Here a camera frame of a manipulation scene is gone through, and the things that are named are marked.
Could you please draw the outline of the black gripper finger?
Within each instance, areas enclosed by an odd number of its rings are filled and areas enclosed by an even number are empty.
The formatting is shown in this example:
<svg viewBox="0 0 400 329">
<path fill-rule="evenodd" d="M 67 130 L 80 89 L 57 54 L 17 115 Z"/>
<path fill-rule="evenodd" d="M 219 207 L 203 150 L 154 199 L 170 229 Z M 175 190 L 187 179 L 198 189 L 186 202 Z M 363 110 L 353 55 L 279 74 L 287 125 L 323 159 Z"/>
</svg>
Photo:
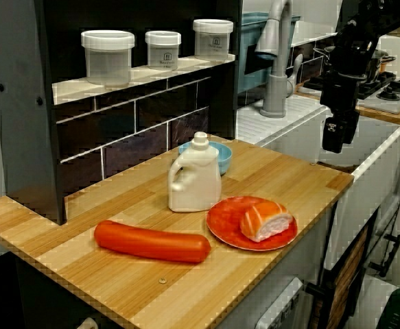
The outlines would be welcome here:
<svg viewBox="0 0 400 329">
<path fill-rule="evenodd" d="M 344 138 L 343 143 L 351 144 L 355 136 L 355 131 L 360 118 L 360 113 L 357 110 L 349 111 L 345 114 L 344 121 Z"/>
<path fill-rule="evenodd" d="M 326 118 L 322 134 L 322 148 L 332 153 L 340 153 L 342 151 L 345 134 L 345 120 L 336 115 Z"/>
</svg>

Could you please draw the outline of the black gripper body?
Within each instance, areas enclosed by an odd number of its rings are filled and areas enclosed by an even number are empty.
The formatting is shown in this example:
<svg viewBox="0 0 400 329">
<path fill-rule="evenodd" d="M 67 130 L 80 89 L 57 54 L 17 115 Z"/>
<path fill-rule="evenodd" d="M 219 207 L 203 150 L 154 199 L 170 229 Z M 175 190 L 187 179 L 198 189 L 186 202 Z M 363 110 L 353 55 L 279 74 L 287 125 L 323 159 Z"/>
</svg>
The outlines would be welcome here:
<svg viewBox="0 0 400 329">
<path fill-rule="evenodd" d="M 322 81 L 320 103 L 333 116 L 359 116 L 356 110 L 359 80 L 339 73 L 327 73 Z"/>
</svg>

